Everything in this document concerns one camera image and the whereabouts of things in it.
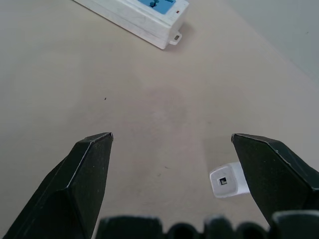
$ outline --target white plug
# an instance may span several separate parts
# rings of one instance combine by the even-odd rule
[[[213,193],[216,198],[227,198],[249,193],[240,162],[228,163],[209,173]]]

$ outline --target beige table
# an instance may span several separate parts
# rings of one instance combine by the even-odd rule
[[[0,2],[0,236],[82,138],[114,133],[100,216],[156,215],[165,230],[224,214],[267,226],[250,195],[214,198],[234,132],[318,162],[318,81],[221,0],[190,2],[161,51],[71,0]]]

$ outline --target white power strip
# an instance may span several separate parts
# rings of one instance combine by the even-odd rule
[[[151,44],[176,45],[189,3],[186,0],[74,0]]]

